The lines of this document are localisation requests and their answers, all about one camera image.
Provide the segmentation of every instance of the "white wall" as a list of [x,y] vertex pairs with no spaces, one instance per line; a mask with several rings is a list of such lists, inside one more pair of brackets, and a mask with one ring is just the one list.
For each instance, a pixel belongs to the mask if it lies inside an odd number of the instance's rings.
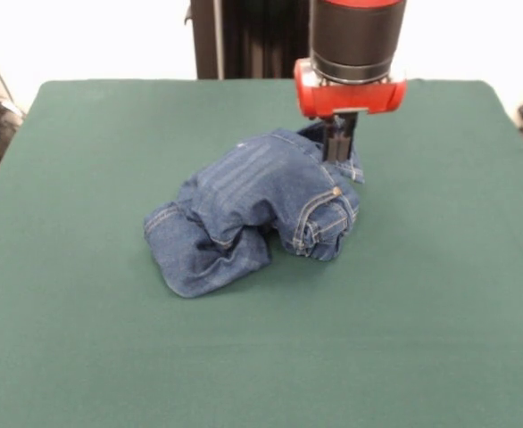
[[[51,79],[195,78],[192,25],[183,25],[188,3],[4,0],[1,71],[24,108]],[[408,76],[486,80],[515,117],[523,102],[523,0],[501,3],[409,0],[400,50]]]
[[189,0],[0,1],[0,71],[17,103],[53,79],[196,77]]

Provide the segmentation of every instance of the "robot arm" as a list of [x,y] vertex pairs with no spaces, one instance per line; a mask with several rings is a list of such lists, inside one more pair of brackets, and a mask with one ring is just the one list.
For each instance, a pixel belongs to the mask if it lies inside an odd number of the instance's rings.
[[[325,120],[324,161],[351,153],[359,112],[396,110],[406,82],[390,69],[403,24],[406,0],[311,0],[310,58],[295,63],[303,116]],[[345,128],[334,126],[343,118]]]

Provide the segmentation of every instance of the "jeans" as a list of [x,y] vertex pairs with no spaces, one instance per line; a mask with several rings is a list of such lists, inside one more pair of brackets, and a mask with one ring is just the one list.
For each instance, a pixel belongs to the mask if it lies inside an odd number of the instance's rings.
[[337,256],[359,209],[343,177],[362,183],[362,171],[356,152],[322,162],[322,134],[318,122],[247,138],[145,217],[145,239],[172,291],[201,296],[268,266],[272,229],[291,254]]

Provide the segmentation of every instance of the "crumpled jeans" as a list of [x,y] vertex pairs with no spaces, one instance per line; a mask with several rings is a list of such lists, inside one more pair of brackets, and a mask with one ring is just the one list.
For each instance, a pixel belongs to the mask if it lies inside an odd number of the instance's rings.
[[363,178],[355,150],[345,162],[321,161],[323,132],[317,122],[244,139],[145,217],[145,239],[172,291],[201,296],[268,266],[272,229],[291,254],[338,255],[359,209],[343,177]]

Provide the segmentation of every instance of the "green table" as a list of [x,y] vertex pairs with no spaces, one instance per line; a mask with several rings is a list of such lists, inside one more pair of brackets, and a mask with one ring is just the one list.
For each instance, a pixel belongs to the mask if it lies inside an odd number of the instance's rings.
[[142,221],[291,81],[48,83],[0,166],[0,427],[523,427],[523,141],[479,82],[358,128],[361,214],[198,300]]

